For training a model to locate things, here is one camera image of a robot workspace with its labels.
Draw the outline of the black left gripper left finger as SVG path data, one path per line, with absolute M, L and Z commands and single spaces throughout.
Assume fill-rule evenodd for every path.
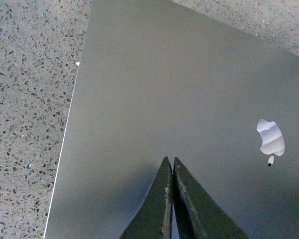
M 121 239 L 170 239 L 172 235 L 173 173 L 164 157 L 144 201 L 120 235 Z

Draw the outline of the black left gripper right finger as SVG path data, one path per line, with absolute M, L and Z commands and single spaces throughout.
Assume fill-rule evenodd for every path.
M 173 202 L 181 239 L 248 239 L 179 158 L 173 164 Z

